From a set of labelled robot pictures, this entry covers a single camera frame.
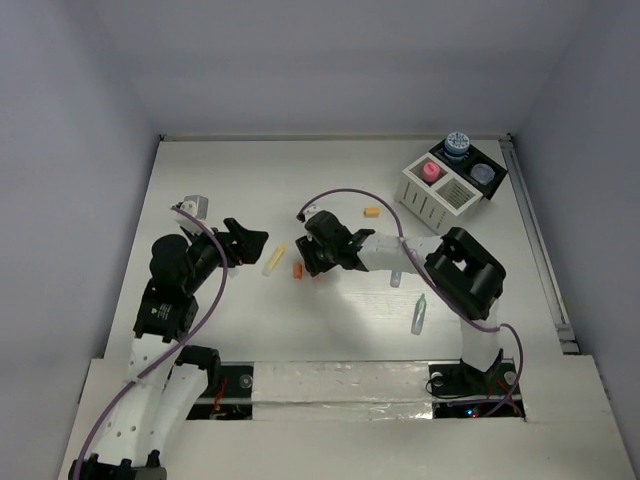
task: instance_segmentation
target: gray wall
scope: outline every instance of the gray wall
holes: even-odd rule
[[[95,0],[164,133],[513,131],[587,0]]]
[[[56,478],[124,275],[157,137],[113,54],[88,2],[2,2],[2,478]]]
[[[596,1],[519,130],[560,288],[640,473],[640,2]]]

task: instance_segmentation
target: white table surface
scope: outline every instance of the white table surface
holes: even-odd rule
[[[298,141],[161,143],[104,360],[92,363],[62,466],[121,386],[152,243],[177,232],[168,206],[185,195],[209,197],[209,224],[233,216],[271,237],[257,266],[244,266],[195,344],[218,348],[224,361],[418,360],[460,355],[459,323],[415,275],[391,289],[388,273],[335,270],[322,283],[294,281],[295,213],[311,196],[336,187],[368,189],[391,200],[400,170],[432,141]],[[496,141],[475,145],[504,164]],[[350,229],[392,233],[390,216],[362,218],[366,198],[341,194],[319,203]],[[407,235],[430,231],[397,208]],[[525,349],[521,389],[527,422],[518,419],[186,422],[164,457],[169,478],[233,479],[580,479],[631,480],[633,473],[590,357],[563,356],[509,177],[465,225],[505,266],[500,320],[512,323]],[[286,242],[270,278],[262,265]],[[197,296],[202,314],[219,272]],[[410,334],[413,307],[426,293],[421,336]],[[508,355],[515,346],[501,337]]]
[[[220,350],[224,361],[258,360],[414,360],[460,355],[459,322],[417,275],[403,275],[399,289],[389,273],[347,272],[335,268],[320,284],[307,275],[292,278],[299,259],[294,240],[304,234],[295,219],[313,195],[336,187],[370,190],[392,201],[399,174],[434,141],[165,142],[160,144],[124,278],[106,358],[126,359],[131,329],[149,279],[153,242],[178,232],[168,210],[185,195],[209,198],[208,222],[222,226],[235,217],[243,226],[270,234],[263,258],[243,266],[197,343]],[[504,165],[497,141],[474,142]],[[352,231],[369,227],[393,234],[390,215],[365,219],[371,199],[338,194],[318,203]],[[395,204],[407,236],[433,233]],[[538,277],[529,241],[507,176],[491,202],[465,225],[507,270],[500,319],[522,336],[528,362],[562,355]],[[274,274],[261,274],[280,243],[286,257]],[[217,291],[220,272],[197,293],[203,314]],[[413,309],[425,293],[428,307],[421,336],[410,333]],[[507,354],[514,342],[504,334]]]

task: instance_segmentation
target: white block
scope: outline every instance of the white block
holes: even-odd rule
[[[432,185],[420,178],[427,162],[440,167],[441,176]],[[461,226],[473,215],[482,199],[482,193],[430,153],[402,171],[395,194],[397,202],[415,213],[438,235],[447,233],[451,227]]]

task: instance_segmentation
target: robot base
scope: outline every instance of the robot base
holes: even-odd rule
[[[495,402],[485,402],[504,398],[516,378],[516,367],[511,360],[503,360],[502,355],[487,373],[481,373],[463,362],[434,362],[429,364],[427,390],[434,397],[434,418],[466,418],[482,416],[495,406]],[[478,404],[456,405],[455,400],[476,400]],[[520,387],[512,396],[513,403],[524,414],[524,404]],[[492,417],[520,417],[512,405],[503,405]]]

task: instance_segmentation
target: bottle cap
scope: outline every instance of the bottle cap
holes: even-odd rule
[[[493,171],[486,163],[478,163],[471,169],[471,176],[480,184],[486,185],[496,176],[496,172]]]
[[[427,183],[431,184],[438,180],[440,176],[440,166],[435,162],[427,162],[422,167],[420,177]]]

